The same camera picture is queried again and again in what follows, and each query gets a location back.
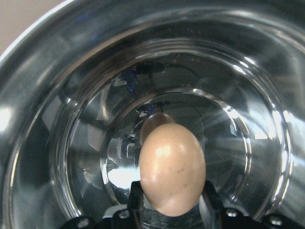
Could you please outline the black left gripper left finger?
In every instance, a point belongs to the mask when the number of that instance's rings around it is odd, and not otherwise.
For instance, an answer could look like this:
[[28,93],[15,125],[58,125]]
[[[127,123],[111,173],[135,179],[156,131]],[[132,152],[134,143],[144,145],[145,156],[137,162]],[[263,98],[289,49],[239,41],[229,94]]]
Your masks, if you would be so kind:
[[131,184],[130,195],[128,200],[128,211],[132,218],[132,228],[142,228],[142,212],[143,212],[143,190],[139,181]]

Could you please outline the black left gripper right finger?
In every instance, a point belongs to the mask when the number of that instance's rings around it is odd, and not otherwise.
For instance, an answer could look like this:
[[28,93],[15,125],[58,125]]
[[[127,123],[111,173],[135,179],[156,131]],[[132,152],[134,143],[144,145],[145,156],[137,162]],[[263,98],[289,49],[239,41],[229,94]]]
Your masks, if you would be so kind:
[[205,182],[199,198],[199,211],[205,229],[238,228],[238,210],[224,207],[210,181]]

